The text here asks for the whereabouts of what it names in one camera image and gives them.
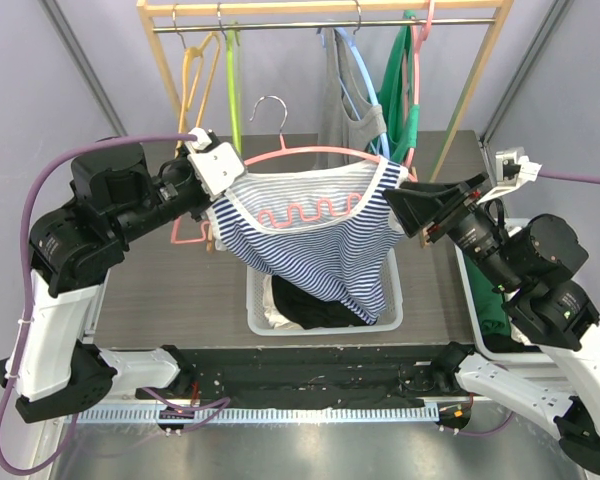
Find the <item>blue and white striped shirt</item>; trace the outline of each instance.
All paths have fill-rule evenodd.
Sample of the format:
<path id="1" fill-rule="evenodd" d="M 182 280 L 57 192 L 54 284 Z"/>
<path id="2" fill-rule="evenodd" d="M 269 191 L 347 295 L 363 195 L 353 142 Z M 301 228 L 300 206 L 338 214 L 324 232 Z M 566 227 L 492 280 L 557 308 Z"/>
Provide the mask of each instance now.
<path id="1" fill-rule="evenodd" d="M 405 176 L 405 169 L 386 159 L 291 174 L 247 174 L 207 215 L 221 248 L 320 300 L 342 302 L 373 325 L 386 308 L 382 263 L 404 235 L 399 226 L 390 226 L 391 209 L 382 191 Z M 325 198 L 331 205 L 320 201 Z M 350 213 L 343 215 L 348 207 Z M 301 221 L 300 211 L 313 221 Z"/>

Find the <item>gray wall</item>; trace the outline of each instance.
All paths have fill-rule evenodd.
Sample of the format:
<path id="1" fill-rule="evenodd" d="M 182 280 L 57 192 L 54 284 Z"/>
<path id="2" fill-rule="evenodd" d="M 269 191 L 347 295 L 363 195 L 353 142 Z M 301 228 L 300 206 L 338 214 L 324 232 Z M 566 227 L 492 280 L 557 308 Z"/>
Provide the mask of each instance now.
<path id="1" fill-rule="evenodd" d="M 18 232 L 29 185 L 54 156 L 110 134 L 38 3 L 0 2 L 0 358 L 13 348 L 22 312 Z M 38 212 L 68 198 L 67 179 L 67 171 L 51 179 Z M 36 429 L 13 405 L 7 417 L 6 455 L 28 466 Z M 0 469 L 2 478 L 12 477 Z"/>
<path id="2" fill-rule="evenodd" d="M 574 2 L 492 141 L 518 145 L 547 170 L 600 175 L 600 0 Z M 507 200 L 517 216 L 575 228 L 590 254 L 579 280 L 600 311 L 600 187 L 540 179 Z"/>
<path id="3" fill-rule="evenodd" d="M 517 0 L 500 42 L 484 73 L 462 125 L 481 132 L 552 0 Z M 175 115 L 149 50 L 135 9 L 135 0 L 59 0 L 89 56 L 104 88 L 129 132 L 173 131 Z M 151 3 L 171 3 L 154 0 Z M 491 16 L 492 10 L 441 10 L 436 18 Z M 364 19 L 399 18 L 399 13 L 364 13 Z M 355 13 L 331 18 L 356 18 Z M 226 18 L 246 22 L 272 21 L 272 17 Z M 324 20 L 324 16 L 275 17 L 276 21 Z M 172 25 L 171 18 L 158 19 Z M 216 22 L 215 17 L 205 19 Z M 179 18 L 178 25 L 195 19 Z M 421 130 L 444 130 L 478 51 L 486 26 L 435 27 L 422 49 Z M 379 87 L 386 58 L 397 30 L 369 28 L 358 32 L 357 44 Z M 204 34 L 186 34 L 187 45 L 197 45 Z M 242 34 L 244 121 L 262 95 L 279 95 L 289 106 L 289 133 L 315 133 L 320 116 L 324 78 L 324 52 L 310 30 L 258 31 Z M 180 90 L 182 44 L 175 34 L 163 36 L 167 57 Z M 212 101 L 204 126 L 229 132 L 224 56 L 216 73 Z M 280 115 L 276 105 L 264 105 L 264 115 L 246 134 L 276 133 Z"/>

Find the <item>clothing rack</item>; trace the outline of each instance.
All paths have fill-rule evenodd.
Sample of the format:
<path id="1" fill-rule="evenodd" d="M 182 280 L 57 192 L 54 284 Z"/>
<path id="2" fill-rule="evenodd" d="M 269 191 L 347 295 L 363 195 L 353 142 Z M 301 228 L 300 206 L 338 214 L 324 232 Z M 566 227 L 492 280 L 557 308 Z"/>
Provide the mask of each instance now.
<path id="1" fill-rule="evenodd" d="M 434 170 L 429 181 L 435 181 L 453 139 L 460 127 L 460 123 L 467 111 L 469 102 L 480 81 L 484 68 L 489 61 L 502 26 L 504 25 L 513 0 L 437 0 L 436 10 L 446 9 L 475 9 L 475 8 L 495 8 L 491 18 L 456 18 L 433 20 L 433 25 L 482 25 L 488 24 L 489 28 L 484 36 L 482 45 L 473 62 L 467 80 L 456 104 L 442 147 L 438 153 Z M 421 25 L 423 20 L 387 20 L 387 21 L 363 21 L 364 12 L 371 11 L 404 11 L 404 10 L 425 10 L 429 6 L 428 0 L 313 0 L 313 1 L 293 1 L 293 2 L 262 2 L 262 3 L 201 3 L 192 5 L 150 5 L 148 0 L 138 0 L 137 9 L 145 34 L 149 41 L 149 46 L 156 59 L 160 76 L 167 90 L 169 100 L 176 112 L 180 112 L 180 98 L 173 76 L 162 47 L 160 35 L 166 33 L 184 33 L 200 31 L 221 31 L 225 30 L 268 30 L 268 29 L 293 29 L 293 28 L 325 28 L 325 27 L 372 27 L 372 26 L 402 26 L 402 25 Z M 288 23 L 258 23 L 233 25 L 222 18 L 229 15 L 276 15 L 276 14 L 296 14 L 296 13 L 338 13 L 353 12 L 357 13 L 357 21 L 341 22 L 288 22 Z M 172 15 L 178 17 L 212 17 L 217 20 L 217 24 L 210 25 L 192 25 L 174 27 L 156 27 L 154 18 L 168 17 Z"/>

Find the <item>plastic bin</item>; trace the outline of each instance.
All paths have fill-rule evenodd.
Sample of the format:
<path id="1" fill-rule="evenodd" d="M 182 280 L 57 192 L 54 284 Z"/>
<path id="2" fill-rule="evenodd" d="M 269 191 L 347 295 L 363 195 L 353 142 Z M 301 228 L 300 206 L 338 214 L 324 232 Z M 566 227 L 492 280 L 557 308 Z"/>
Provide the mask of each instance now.
<path id="1" fill-rule="evenodd" d="M 279 337 L 387 332 L 395 330 L 402 323 L 402 290 L 400 288 L 400 277 L 398 276 L 398 264 L 393 249 L 389 250 L 380 270 L 382 291 L 384 292 L 387 309 L 380 315 L 375 325 L 367 327 L 312 328 L 310 330 L 273 329 L 264 316 L 264 307 L 262 306 L 262 281 L 264 276 L 264 273 L 247 267 L 247 323 L 251 331 L 257 335 Z"/>
<path id="2" fill-rule="evenodd" d="M 507 229 L 515 227 L 524 227 L 529 223 L 529 220 L 522 218 L 509 218 L 505 221 Z M 487 348 L 482 339 L 480 332 L 480 323 L 478 323 L 478 315 L 476 307 L 473 304 L 473 296 L 471 295 L 471 286 L 469 285 L 469 277 L 467 276 L 467 267 L 465 266 L 464 255 L 462 250 L 455 247 L 456 258 L 458 260 L 458 268 L 462 277 L 462 286 L 469 307 L 469 316 L 471 317 L 471 328 L 475 338 L 475 345 L 478 352 L 494 362 L 515 363 L 515 364 L 553 364 L 553 360 L 544 353 L 539 352 L 522 352 L 522 353 L 494 353 Z"/>

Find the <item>wooden frame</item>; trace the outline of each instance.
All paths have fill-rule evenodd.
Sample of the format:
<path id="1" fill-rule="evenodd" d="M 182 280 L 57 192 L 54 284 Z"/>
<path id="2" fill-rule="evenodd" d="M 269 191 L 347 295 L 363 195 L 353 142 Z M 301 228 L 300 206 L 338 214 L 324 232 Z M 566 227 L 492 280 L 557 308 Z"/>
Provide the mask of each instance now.
<path id="1" fill-rule="evenodd" d="M 443 162 L 453 139 L 460 127 L 460 123 L 467 111 L 471 97 L 473 96 L 480 77 L 493 52 L 493 47 L 498 41 L 502 27 L 509 15 L 513 0 L 436 0 L 436 10 L 459 8 L 495 8 L 493 14 L 494 23 L 490 24 L 484 36 L 478 55 L 476 56 L 469 76 L 464 84 L 458 103 L 456 104 L 445 139 L 438 153 L 435 167 L 429 181 L 435 181 L 440 173 Z M 256 14 L 291 14 L 291 13 L 334 13 L 352 12 L 357 13 L 358 5 L 362 12 L 367 11 L 402 11 L 402 10 L 426 10 L 429 6 L 428 0 L 313 0 L 292 2 L 262 2 L 262 3 L 201 3 L 193 5 L 149 5 L 148 0 L 138 0 L 137 9 L 144 28 L 147 40 L 153 56 L 156 59 L 160 76 L 164 82 L 169 96 L 169 101 L 176 114 L 180 112 L 180 98 L 173 76 L 167 63 L 167 58 L 162 48 L 158 34 L 153 31 L 155 17 L 171 17 L 174 12 L 183 17 L 216 17 L 218 6 L 223 15 L 256 15 Z"/>

